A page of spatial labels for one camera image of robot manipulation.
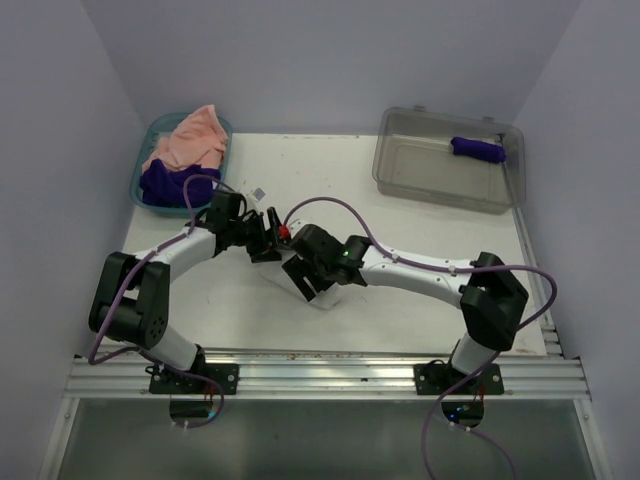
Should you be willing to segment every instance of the purple cloth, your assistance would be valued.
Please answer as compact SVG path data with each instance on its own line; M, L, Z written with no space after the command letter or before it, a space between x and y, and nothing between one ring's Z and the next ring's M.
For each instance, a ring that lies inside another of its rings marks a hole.
M453 145L454 155L466 155L489 163L502 163L507 159L504 148L499 145L481 142L480 140L453 137L451 145Z
M161 160L155 159L140 177L142 201L156 207L186 207L182 186L191 175L202 173L220 179L220 170L191 165L179 172L168 171ZM189 200L193 207L201 207L211 201L213 184L206 178L195 178L189 182Z

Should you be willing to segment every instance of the rolled purple towel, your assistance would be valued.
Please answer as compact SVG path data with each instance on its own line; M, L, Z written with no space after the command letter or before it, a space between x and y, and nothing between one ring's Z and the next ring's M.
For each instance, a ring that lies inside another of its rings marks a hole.
M481 142L480 140L453 137L451 145L453 145L454 155L466 155L489 163L502 163L507 159L504 148L499 145Z

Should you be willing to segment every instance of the red object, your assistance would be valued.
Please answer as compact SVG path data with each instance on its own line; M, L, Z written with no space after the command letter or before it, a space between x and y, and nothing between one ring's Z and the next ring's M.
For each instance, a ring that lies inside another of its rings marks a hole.
M285 240L291 238L291 232L289 232L289 229L286 225L280 225L278 227L278 233L280 234L280 237L284 238Z

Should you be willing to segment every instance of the cable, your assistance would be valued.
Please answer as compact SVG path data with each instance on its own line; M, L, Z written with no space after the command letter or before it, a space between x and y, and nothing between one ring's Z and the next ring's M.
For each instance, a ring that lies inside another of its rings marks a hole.
M111 302L111 306L109 307L109 310L107 311L107 315L105 316L104 321L102 322L102 325L100 326L100 329L98 330L98 334L96 335L96 339L95 339L95 341L93 343L93 346L91 347L91 351L89 352L88 362L89 362L90 365L99 365L99 364L104 363L107 360L110 360L110 359L112 359L114 357L117 357L118 355L121 355L121 354L123 354L125 352L132 352L132 351L137 351L142 357L146 358L147 360L149 360L149 361L151 361L153 363L156 363L156 364L160 364L161 363L159 360L157 360L157 359L153 358L151 355L143 352L138 347L120 348L119 350L116 350L114 352L111 352L111 353L108 353L106 355L103 355L100 358L96 358L96 355L98 353L98 349L100 348L102 340L104 339L107 331L109 330L109 326L111 325L111 322L113 322L113 318L114 318L115 312L116 312L118 306L120 305L120 302L122 301L122 297L124 297L125 292L129 288L129 285L131 284L131 281L136 276L136 274L140 271L140 269L142 267L144 267L144 265L147 262L149 262L158 253L160 253L164 249L170 247L171 245L176 244L180 240L183 240L183 239L187 238L193 232L193 230L195 229L195 227L196 227L195 211L194 211L193 207L191 206L191 201L189 200L189 194L188 194L187 187L188 187L189 183L191 182L191 180L194 180L196 178L207 178L207 179L210 179L210 180L216 182L218 184L218 186L222 186L222 187L224 187L227 190L232 191L232 192L235 191L235 190L233 190L233 188L231 188L226 183L224 183L224 182L222 182L222 181L218 180L217 178L215 178L213 176L210 176L210 175L196 174L196 175L191 175L189 178L187 178L187 180L184 182L184 185L182 187L182 196L184 197L185 204L187 205L187 209L189 210L189 217L191 219L191 221L189 223L189 230L187 231L187 233L181 233L181 234L179 234L179 235L167 240L166 242L161 243L160 245L158 245L154 250L150 251L142 259L140 259L138 261L138 263L136 263L136 265L131 269L131 271L125 276L124 280L122 281L122 284L120 285L120 288L118 289L118 291L116 293L115 298L113 299L113 302ZM169 371L171 371L171 372L173 372L173 373L175 373L177 375L183 376L185 378L191 378L193 380L206 382L206 383L214 386L216 388L216 391L220 395L220 405L218 406L218 409L216 410L214 415L209 417L204 422L195 423L195 424L191 424L191 425L186 425L187 428L196 428L196 427L201 427L201 426L204 426L204 425L208 425L215 418L218 417L218 415L222 411L222 407L224 405L224 390L218 383L216 383L211 378L207 378L207 377L204 377L202 375L195 375L193 373L185 372L183 370L178 370L177 368L174 368L171 365L164 365L164 368L166 368L167 370L169 370Z
M284 219L284 224L287 225L289 223L289 220L291 219L291 216L295 212L297 212L300 208L302 208L305 205L308 205L310 203L314 203L314 202L336 203L336 204L346 208L347 210L349 210L349 212L351 212L351 214L356 218L358 223L360 223L360 225L362 226L363 230L367 234L367 237L371 241L371 244L380 253L382 253L383 255L386 255L388 257L393 257L391 252L387 251L378 242L378 240L375 238L375 236L373 235L373 232L371 231L371 229L369 228L369 226L365 222L365 220L362 217L362 215L360 215L356 211L356 209L353 208L351 205L349 205L347 202L345 202L343 200L340 200L338 198L334 198L334 197L312 197L312 198L309 198L309 199L307 199L307 200L305 200L303 202L300 202L299 204L297 204L295 207L293 207L289 211L289 213L287 214L287 216ZM535 312L528 319L526 319L524 322L522 322L518 326L518 330L522 330L523 328L525 328L526 326L530 325L532 322L534 322L535 320L540 318L549 309L549 307L551 307L551 305L553 304L553 302L555 301L555 299L556 299L556 297L558 295L558 285L556 284L556 281L554 280L554 278L551 275L549 275L547 272L545 272L544 270L541 270L541 269L539 269L537 267L531 267L529 265L497 265L497 266L493 266L493 267L455 268L453 271L451 271L446 267L438 267L436 265L428 265L428 264L416 262L414 260L409 260L409 259L402 258L402 257L396 257L396 261L398 263L402 263L402 264L408 265L410 267L420 268L420 269L423 269L423 270L428 270L428 271L432 271L432 272L439 272L439 273L489 273L489 272L505 272L505 271L520 270L520 271L526 271L526 272L535 273L537 275L540 275L540 276L544 277L549 282L549 285L551 286L551 293L549 295L549 299L547 300L547 302L537 312ZM436 474L435 474L435 472L433 470L433 467L431 466L431 463L429 461L429 455L428 455L428 452L427 452L427 431L429 429L429 425L431 424L431 420L432 420L433 416L435 415L435 412L437 411L438 407L440 406L440 404L442 403L442 401L444 400L444 398L447 395L449 395L452 392L456 391L462 385L466 384L468 381L470 381L471 379L475 378L477 375L482 373L489 365L491 365L493 363L493 361L496 358L498 358L499 355L500 355L499 352L494 354L494 355L492 355L491 358L489 358L485 363L480 365L476 370L474 370L469 375L467 375L466 377L464 377L463 379L458 381L455 385L453 385L453 386L449 387L447 390L445 390L442 394L440 394L440 396L436 399L436 401L433 404L433 406L429 409L429 411L427 413L427 416L425 418L425 421L424 421L424 423L422 425L422 431L421 431L421 435L420 435L420 445L421 445L421 453L422 453L422 460L424 462L424 466L427 469L427 472L429 473L429 475L431 476L431 478L433 480L436 480L437 477L436 477ZM484 438L488 442L492 443L496 448L498 448L504 454L505 458L509 462L509 465L511 466L511 470L513 472L514 478L517 479L518 478L518 473L517 473L516 468L515 468L515 463L514 463L513 459L511 458L511 456L509 455L509 453L500 444L498 444L495 440L493 440L487 434L479 432L479 431L475 431L473 429L471 429L470 431L473 432L476 436Z

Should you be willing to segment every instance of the metal frame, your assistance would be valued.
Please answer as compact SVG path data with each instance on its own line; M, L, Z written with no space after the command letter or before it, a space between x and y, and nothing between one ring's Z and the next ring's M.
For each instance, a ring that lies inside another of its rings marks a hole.
M514 221L525 262L536 265L529 235L519 208ZM541 279L529 276L536 307L545 298ZM598 479L612 478L600 434L593 420L590 394L582 364L566 360L547 312L539 324L547 349L546 357L501 356L506 394L492 397L509 400L573 400L582 427L594 472ZM418 396L413 381L413 365L446 358L424 354L331 353L233 351L208 349L207 362L237 363L240 378L237 394L242 399L282 400L433 400ZM123 355L100 366L74 360L60 414L51 436L40 479L55 479L64 457L78 402L83 398L149 399L148 365L137 354ZM470 399L457 396L456 399Z

